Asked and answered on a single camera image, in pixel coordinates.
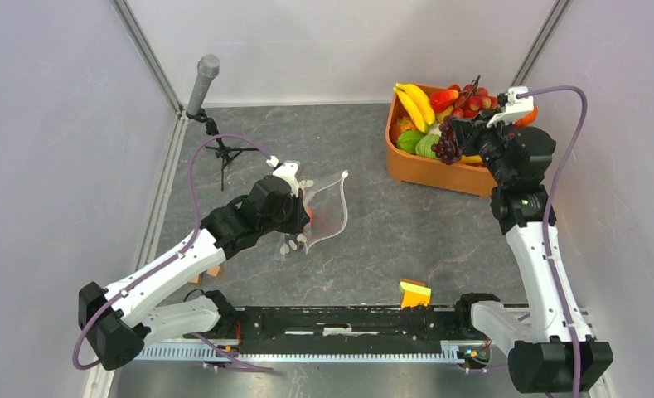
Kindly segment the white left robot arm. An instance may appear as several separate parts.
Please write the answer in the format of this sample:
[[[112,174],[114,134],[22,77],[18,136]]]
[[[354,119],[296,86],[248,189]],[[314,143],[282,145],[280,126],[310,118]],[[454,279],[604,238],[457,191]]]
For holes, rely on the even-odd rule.
[[[227,337],[235,315],[204,296],[163,307],[161,302],[192,276],[254,247],[271,232],[300,235],[310,221],[306,209],[312,180],[268,175],[251,191],[212,210],[172,250],[128,277],[105,287],[89,282],[78,293],[80,336],[73,364],[86,366],[79,355],[83,342],[97,356],[94,366],[118,369],[147,345],[191,332]]]

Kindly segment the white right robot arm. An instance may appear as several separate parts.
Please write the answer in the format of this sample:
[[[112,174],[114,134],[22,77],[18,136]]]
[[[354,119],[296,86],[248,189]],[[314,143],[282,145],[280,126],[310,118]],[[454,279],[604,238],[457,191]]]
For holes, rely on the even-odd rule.
[[[530,319],[522,322],[503,304],[481,300],[455,313],[465,338],[481,332],[507,358],[520,393],[588,392],[613,362],[608,342],[584,320],[564,270],[551,208],[543,185],[556,142],[537,127],[449,118],[441,128],[446,154],[478,155],[493,176],[491,210],[515,256]]]

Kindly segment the dark purple grape bunch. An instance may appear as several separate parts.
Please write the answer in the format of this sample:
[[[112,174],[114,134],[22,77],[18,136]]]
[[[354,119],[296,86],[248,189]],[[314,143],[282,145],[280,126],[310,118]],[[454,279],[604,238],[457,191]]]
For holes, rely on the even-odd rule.
[[[462,160],[462,152],[458,146],[453,121],[456,118],[445,116],[438,127],[438,142],[432,146],[436,157],[446,165],[452,165]]]

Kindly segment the clear dotted zip top bag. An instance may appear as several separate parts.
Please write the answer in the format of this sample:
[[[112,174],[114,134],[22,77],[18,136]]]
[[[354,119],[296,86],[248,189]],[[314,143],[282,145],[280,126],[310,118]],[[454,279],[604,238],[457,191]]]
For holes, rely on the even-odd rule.
[[[343,170],[329,177],[302,179],[303,205],[316,212],[316,220],[306,225],[300,234],[284,234],[279,254],[286,256],[303,250],[308,254],[317,243],[340,235],[348,222],[345,180],[349,172]]]

